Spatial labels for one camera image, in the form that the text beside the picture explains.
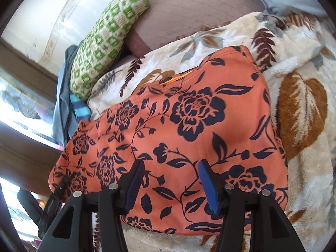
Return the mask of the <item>orange black floral garment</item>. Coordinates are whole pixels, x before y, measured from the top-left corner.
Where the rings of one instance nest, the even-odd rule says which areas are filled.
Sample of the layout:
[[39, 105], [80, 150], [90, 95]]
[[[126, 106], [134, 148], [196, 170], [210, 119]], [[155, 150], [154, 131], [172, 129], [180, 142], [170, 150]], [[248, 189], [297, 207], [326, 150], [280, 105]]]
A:
[[210, 210], [198, 174], [208, 161], [241, 190], [269, 190], [288, 202], [288, 169], [270, 115], [265, 79], [248, 48], [231, 46], [181, 74], [135, 91], [100, 118], [81, 121], [49, 175], [63, 194], [94, 193], [116, 183], [135, 160], [145, 171], [124, 223], [143, 230], [213, 235], [222, 216]]

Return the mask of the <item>turquoise striped cloth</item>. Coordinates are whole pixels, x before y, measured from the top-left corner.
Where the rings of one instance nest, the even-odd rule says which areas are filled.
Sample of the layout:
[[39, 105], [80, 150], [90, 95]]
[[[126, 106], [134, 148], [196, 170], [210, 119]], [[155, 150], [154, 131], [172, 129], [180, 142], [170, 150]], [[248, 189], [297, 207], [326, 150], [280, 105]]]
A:
[[74, 93], [70, 93], [70, 102], [78, 122], [80, 122], [81, 120], [88, 121], [90, 119], [90, 108], [86, 105], [84, 101], [77, 97], [77, 95], [75, 95]]

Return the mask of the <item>stained glass window frame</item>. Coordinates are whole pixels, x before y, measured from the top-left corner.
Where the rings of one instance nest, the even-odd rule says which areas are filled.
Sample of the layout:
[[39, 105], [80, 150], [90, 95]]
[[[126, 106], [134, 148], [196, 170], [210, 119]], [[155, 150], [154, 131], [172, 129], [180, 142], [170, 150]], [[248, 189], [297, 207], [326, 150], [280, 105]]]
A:
[[55, 75], [1, 40], [1, 251], [35, 251], [38, 227], [17, 199], [43, 207], [48, 175], [62, 149], [51, 137]]

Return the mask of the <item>cream leaf-print fleece blanket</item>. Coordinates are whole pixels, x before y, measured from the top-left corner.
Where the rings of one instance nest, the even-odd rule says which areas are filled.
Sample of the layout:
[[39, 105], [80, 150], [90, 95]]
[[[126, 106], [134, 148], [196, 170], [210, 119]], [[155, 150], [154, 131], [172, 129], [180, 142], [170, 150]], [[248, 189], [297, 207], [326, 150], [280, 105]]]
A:
[[92, 119], [168, 71], [181, 73], [228, 46], [249, 48], [271, 97], [272, 120], [289, 165], [286, 215], [306, 251], [330, 250], [335, 235], [335, 26], [308, 13], [249, 13], [230, 24], [201, 28], [147, 52], [139, 70], [114, 67], [95, 84]]

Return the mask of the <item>grey blue cloth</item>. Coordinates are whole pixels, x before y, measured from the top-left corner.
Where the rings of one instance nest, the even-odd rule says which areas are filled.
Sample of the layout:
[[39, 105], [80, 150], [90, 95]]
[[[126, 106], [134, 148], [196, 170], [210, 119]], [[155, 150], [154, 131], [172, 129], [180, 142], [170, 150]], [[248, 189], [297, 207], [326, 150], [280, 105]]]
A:
[[78, 126], [74, 109], [70, 101], [70, 77], [74, 58], [79, 47], [69, 46], [64, 53], [63, 64], [58, 75], [56, 104], [52, 122], [52, 138], [63, 147], [66, 146]]

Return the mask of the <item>brown checked pillow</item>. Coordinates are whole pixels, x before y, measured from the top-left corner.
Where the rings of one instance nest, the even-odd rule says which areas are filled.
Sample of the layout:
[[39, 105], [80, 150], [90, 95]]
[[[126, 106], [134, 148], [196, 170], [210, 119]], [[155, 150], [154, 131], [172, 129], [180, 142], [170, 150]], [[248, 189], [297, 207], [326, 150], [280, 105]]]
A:
[[177, 39], [264, 10], [260, 0], [149, 0], [149, 3], [125, 40], [128, 50], [138, 58]]

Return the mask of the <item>green white patterned pillow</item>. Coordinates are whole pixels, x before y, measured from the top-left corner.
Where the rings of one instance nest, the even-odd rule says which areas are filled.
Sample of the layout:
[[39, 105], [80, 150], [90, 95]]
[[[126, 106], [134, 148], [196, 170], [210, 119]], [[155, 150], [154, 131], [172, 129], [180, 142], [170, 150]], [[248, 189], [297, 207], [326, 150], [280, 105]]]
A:
[[72, 93], [87, 100], [96, 81], [118, 57], [132, 25], [149, 6], [149, 0], [110, 1], [74, 58]]

